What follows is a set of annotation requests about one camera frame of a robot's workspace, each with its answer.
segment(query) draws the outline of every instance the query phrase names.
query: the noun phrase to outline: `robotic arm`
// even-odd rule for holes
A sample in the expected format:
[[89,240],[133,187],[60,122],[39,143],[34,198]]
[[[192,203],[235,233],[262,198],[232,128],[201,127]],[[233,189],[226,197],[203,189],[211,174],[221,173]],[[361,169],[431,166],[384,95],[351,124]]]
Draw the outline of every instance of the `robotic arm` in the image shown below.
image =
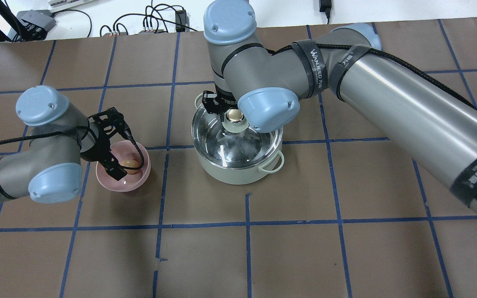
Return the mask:
[[370,26],[339,27],[271,55],[244,0],[216,0],[204,25],[217,92],[204,92],[202,103],[224,125],[239,109],[254,130],[272,132],[297,115],[300,99],[329,87],[477,212],[477,110],[379,51]]
[[26,137],[33,141],[28,151],[0,158],[0,203],[27,195],[44,203],[75,198],[82,186],[80,158],[99,161],[117,181],[127,174],[125,169],[143,166],[121,166],[110,151],[110,138],[116,133],[135,144],[123,114],[115,108],[87,118],[54,88],[38,86],[19,97],[16,113],[33,128]]

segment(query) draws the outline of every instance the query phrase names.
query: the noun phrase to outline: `blue joint cap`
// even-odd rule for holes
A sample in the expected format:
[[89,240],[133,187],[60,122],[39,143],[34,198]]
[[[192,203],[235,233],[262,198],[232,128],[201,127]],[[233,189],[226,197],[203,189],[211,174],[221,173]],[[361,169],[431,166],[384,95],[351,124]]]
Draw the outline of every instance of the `blue joint cap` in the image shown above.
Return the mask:
[[241,42],[256,29],[255,11],[245,0],[216,0],[204,13],[204,36],[216,45]]
[[29,183],[35,202],[55,203],[76,198],[81,191],[82,168],[74,162],[57,164],[39,172]]
[[334,30],[342,28],[355,30],[356,32],[362,34],[373,48],[380,51],[382,50],[382,42],[380,41],[380,37],[378,36],[378,34],[375,33],[375,30],[373,30],[373,27],[371,27],[370,25],[366,23],[354,23],[347,26],[338,27]]
[[36,86],[29,88],[16,103],[16,114],[29,126],[51,123],[63,115],[70,101],[55,88]]
[[244,94],[238,108],[256,132],[273,132],[297,116],[299,99],[288,89],[266,87]]

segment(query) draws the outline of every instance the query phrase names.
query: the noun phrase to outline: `white power strip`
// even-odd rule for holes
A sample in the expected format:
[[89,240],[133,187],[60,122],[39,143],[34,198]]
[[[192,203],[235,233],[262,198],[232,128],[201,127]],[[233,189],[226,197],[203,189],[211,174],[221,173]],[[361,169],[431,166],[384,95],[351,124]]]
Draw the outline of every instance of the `white power strip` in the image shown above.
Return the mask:
[[49,4],[49,11],[55,13],[90,1],[93,0],[52,0],[47,4]]

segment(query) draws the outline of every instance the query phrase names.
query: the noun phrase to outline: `power adapter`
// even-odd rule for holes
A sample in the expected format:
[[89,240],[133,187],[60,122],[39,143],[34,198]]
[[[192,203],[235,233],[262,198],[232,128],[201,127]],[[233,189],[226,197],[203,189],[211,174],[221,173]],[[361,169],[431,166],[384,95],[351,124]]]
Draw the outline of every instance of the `power adapter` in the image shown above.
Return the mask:
[[186,10],[176,11],[176,23],[183,25],[176,25],[176,32],[188,31],[187,28],[184,27],[189,25],[189,17],[187,16]]
[[332,0],[320,0],[320,12],[327,16],[327,24],[331,21]]

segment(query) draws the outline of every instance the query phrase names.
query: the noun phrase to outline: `pot handle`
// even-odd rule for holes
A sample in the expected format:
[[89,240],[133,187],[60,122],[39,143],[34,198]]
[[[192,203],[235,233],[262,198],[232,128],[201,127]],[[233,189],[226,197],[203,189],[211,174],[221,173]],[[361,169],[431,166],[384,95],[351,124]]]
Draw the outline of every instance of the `pot handle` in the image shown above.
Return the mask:
[[268,173],[268,174],[273,174],[273,173],[277,173],[279,172],[279,170],[282,168],[282,166],[284,166],[284,155],[282,154],[282,152],[280,150],[277,151],[276,153],[277,155],[279,155],[279,157],[281,158],[281,164],[274,170],[265,170],[262,166],[259,167],[259,171],[261,172],[265,172],[265,173]]
[[195,98],[195,109],[201,106],[201,104],[198,104],[198,101],[201,100],[202,97],[204,97],[204,93],[200,93],[200,95]]

